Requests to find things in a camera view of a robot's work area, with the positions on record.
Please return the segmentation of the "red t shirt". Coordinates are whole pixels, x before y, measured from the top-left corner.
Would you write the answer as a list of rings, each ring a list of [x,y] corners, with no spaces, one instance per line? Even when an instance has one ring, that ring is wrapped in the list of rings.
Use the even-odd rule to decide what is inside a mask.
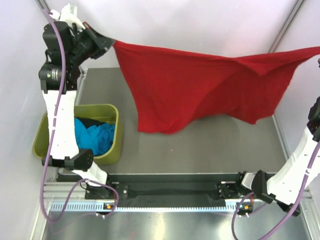
[[[249,124],[272,116],[296,68],[319,47],[224,57],[117,41],[116,57],[137,109],[137,129],[174,134],[228,115]]]

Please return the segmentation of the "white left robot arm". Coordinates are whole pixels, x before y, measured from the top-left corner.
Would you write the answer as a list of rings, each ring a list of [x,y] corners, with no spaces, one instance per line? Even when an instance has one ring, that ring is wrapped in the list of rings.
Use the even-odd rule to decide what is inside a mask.
[[[63,168],[109,198],[114,187],[101,165],[115,163],[121,153],[123,130],[118,109],[111,104],[76,105],[80,65],[97,59],[115,43],[86,22],[56,21],[44,27],[46,61],[38,76],[46,105],[47,151],[44,167]]]

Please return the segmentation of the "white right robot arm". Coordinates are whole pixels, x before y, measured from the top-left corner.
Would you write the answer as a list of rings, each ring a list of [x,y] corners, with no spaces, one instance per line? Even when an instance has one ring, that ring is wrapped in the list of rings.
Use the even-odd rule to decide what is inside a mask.
[[[243,172],[233,185],[233,192],[245,198],[251,192],[270,204],[277,202],[284,212],[289,212],[299,195],[304,175],[308,175],[307,187],[320,173],[320,155],[313,153],[320,143],[320,99],[317,98],[308,114],[308,123],[302,138],[284,166],[272,177],[265,171]]]

